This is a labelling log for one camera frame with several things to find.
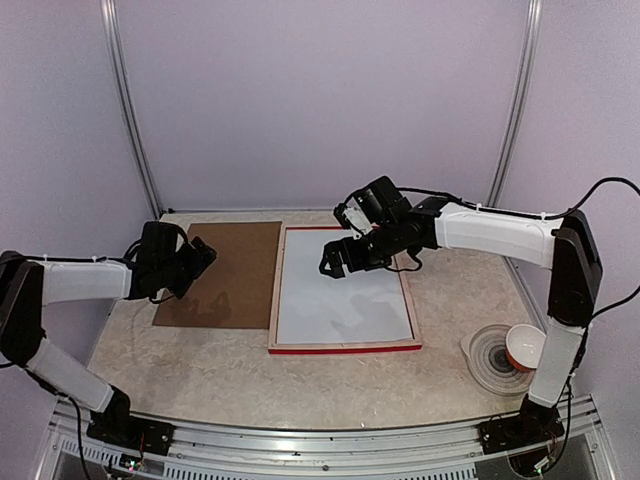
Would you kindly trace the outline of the brown backing board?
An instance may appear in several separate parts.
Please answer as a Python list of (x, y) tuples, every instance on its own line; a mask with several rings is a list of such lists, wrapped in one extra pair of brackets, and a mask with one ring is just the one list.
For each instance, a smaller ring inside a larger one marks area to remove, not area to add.
[(217, 258), (180, 300), (156, 310), (161, 327), (256, 329), (269, 327), (282, 224), (280, 222), (194, 223)]

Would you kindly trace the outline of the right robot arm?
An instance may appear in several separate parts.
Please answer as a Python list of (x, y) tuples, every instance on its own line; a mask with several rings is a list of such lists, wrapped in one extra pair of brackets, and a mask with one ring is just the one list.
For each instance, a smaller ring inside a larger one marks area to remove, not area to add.
[(548, 438), (559, 421), (557, 404), (577, 370), (591, 322), (638, 296), (597, 309), (603, 266), (588, 220), (579, 206), (562, 213), (524, 213), (473, 204), (448, 192), (421, 190), (382, 176), (350, 193), (333, 210), (350, 236), (327, 243), (319, 271), (333, 279), (347, 273), (390, 269), (406, 253), (466, 249), (524, 261), (550, 271), (549, 326), (541, 362), (517, 415), (481, 424), (480, 434), (506, 448)]

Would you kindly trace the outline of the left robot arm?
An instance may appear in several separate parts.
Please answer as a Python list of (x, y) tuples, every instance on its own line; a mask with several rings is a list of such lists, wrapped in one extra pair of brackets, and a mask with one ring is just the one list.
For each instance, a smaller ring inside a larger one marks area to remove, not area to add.
[(202, 238), (174, 224), (148, 221), (119, 256), (1, 255), (1, 355), (44, 388), (88, 409), (94, 424), (121, 445), (133, 443), (140, 424), (129, 396), (58, 346), (45, 325), (49, 312), (104, 316), (119, 301), (160, 303), (160, 293), (183, 298), (215, 262)]

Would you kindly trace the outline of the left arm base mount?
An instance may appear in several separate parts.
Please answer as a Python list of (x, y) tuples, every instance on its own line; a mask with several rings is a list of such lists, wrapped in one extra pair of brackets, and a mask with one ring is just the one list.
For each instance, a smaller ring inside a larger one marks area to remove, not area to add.
[(89, 438), (142, 454), (167, 456), (176, 427), (167, 422), (133, 417), (124, 432), (91, 421), (87, 428)]

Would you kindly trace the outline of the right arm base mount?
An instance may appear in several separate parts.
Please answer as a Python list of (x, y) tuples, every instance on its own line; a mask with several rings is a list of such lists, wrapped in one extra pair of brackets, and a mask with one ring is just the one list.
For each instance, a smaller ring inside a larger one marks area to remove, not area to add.
[(526, 427), (517, 416), (481, 422), (477, 430), (485, 455), (559, 439), (565, 434), (565, 428), (561, 421), (552, 420), (545, 427)]

